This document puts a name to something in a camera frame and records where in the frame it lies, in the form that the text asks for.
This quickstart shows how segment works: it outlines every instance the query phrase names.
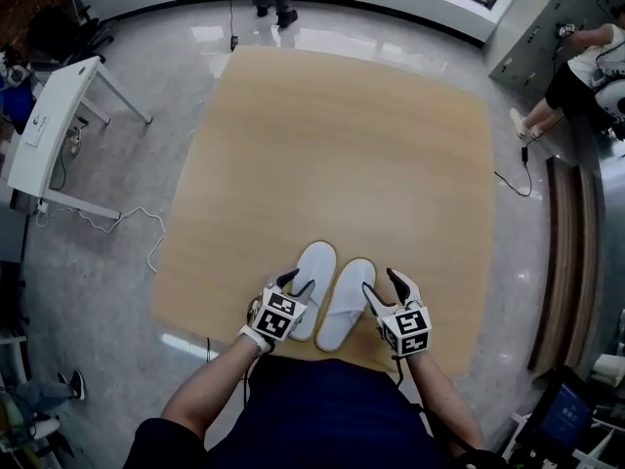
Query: marble floor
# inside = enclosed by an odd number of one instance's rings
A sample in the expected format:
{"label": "marble floor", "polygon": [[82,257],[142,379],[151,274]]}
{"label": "marble floor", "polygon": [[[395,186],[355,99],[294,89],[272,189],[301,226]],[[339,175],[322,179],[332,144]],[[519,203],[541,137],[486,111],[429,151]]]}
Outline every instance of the marble floor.
{"label": "marble floor", "polygon": [[[490,106],[496,169],[527,191],[521,142],[508,118],[511,106],[526,107],[527,100],[487,77],[479,49],[419,24],[360,10],[305,3],[297,8],[300,19],[278,33],[274,19],[259,20],[248,3],[234,3],[239,43],[360,58],[472,92]],[[155,118],[145,126],[104,87],[94,86],[89,95],[112,114],[112,122],[105,130],[92,122],[78,157],[72,160],[65,153],[65,190],[122,211],[143,206],[166,222],[193,130],[229,60],[228,4],[142,14],[116,23],[113,34],[115,42],[104,50],[106,66],[143,98]],[[471,366],[453,378],[491,447],[501,442],[510,414],[532,406],[537,394],[525,365],[547,267],[544,160],[553,153],[573,157],[565,127],[559,130],[530,147],[530,197],[517,196],[493,175],[490,290]],[[61,172],[57,166],[55,181]],[[204,341],[151,318],[154,274],[146,255],[161,234],[156,222],[132,217],[110,235],[68,214],[45,228],[31,226],[23,310],[31,319],[33,373],[55,379],[58,370],[70,373],[77,366],[87,382],[87,401],[60,409],[62,431],[77,452],[67,466],[121,467],[135,429],[158,415],[176,387],[204,362]],[[157,265],[158,253],[153,262]],[[184,343],[177,338],[192,345],[182,350],[172,345]],[[207,446],[228,432],[241,407],[237,391],[209,431]]]}

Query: white shoe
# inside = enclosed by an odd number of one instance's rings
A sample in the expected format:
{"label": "white shoe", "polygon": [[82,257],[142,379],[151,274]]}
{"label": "white shoe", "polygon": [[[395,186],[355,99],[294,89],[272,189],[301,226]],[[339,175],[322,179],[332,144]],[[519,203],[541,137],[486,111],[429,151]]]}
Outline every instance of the white shoe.
{"label": "white shoe", "polygon": [[293,279],[291,292],[297,295],[311,279],[314,279],[314,290],[302,320],[291,332],[290,337],[295,340],[307,340],[313,336],[319,309],[334,278],[336,252],[329,243],[316,241],[304,250],[297,267],[300,272]]}
{"label": "white shoe", "polygon": [[524,139],[529,136],[530,132],[527,127],[525,127],[525,117],[522,116],[516,109],[512,108],[510,110],[510,119],[512,120],[512,124],[515,126],[515,131],[517,135]]}
{"label": "white shoe", "polygon": [[333,353],[341,347],[367,307],[362,284],[375,284],[375,266],[366,259],[353,259],[334,285],[328,311],[314,341],[316,347]]}

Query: table leg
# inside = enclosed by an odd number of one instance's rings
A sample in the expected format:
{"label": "table leg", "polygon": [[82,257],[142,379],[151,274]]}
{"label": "table leg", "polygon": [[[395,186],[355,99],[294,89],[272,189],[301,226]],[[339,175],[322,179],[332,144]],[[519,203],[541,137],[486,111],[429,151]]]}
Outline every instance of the table leg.
{"label": "table leg", "polygon": [[102,111],[99,107],[94,105],[87,98],[83,97],[80,100],[80,104],[84,106],[86,109],[88,109],[89,111],[91,111],[101,121],[103,121],[105,125],[108,125],[110,123],[110,116],[106,112]]}
{"label": "table leg", "polygon": [[124,104],[129,107],[137,116],[140,116],[146,123],[152,122],[152,117],[147,111],[137,103],[137,100],[131,101],[128,92],[121,84],[110,74],[110,71],[106,69],[102,64],[98,64],[96,70],[98,77],[121,99]]}
{"label": "table leg", "polygon": [[89,203],[88,201],[83,201],[72,196],[67,196],[62,192],[45,190],[43,193],[43,197],[51,201],[55,201],[56,203],[60,203],[61,205],[66,205],[70,208],[77,208],[78,210],[82,210],[83,212],[101,215],[103,217],[107,217],[108,219],[114,219],[115,221],[121,216],[121,214],[116,210],[110,210],[108,208],[100,207],[99,205],[94,205],[93,203]]}

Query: wooden mat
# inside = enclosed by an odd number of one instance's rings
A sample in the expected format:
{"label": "wooden mat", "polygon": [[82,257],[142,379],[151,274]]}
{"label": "wooden mat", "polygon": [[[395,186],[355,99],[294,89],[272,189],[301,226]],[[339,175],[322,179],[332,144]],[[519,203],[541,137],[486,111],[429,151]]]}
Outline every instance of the wooden mat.
{"label": "wooden mat", "polygon": [[[371,259],[389,299],[387,267],[415,279],[435,358],[464,372],[487,292],[492,171],[488,107],[469,93],[339,56],[238,47],[178,184],[153,314],[230,342],[267,276],[324,239],[338,271]],[[369,310],[334,355],[312,340],[275,352],[395,368]]]}

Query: forearm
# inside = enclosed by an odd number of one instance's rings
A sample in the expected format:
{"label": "forearm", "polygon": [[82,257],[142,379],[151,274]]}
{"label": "forearm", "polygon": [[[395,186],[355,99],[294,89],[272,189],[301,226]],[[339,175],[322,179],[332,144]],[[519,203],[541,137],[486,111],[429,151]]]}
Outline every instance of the forearm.
{"label": "forearm", "polygon": [[176,391],[162,418],[187,427],[203,441],[206,430],[228,402],[258,351],[252,339],[239,336],[224,353],[198,369]]}
{"label": "forearm", "polygon": [[[473,448],[482,448],[483,440],[475,415],[430,354],[427,351],[415,353],[406,360],[423,406]],[[456,445],[450,450],[454,455],[463,451]]]}

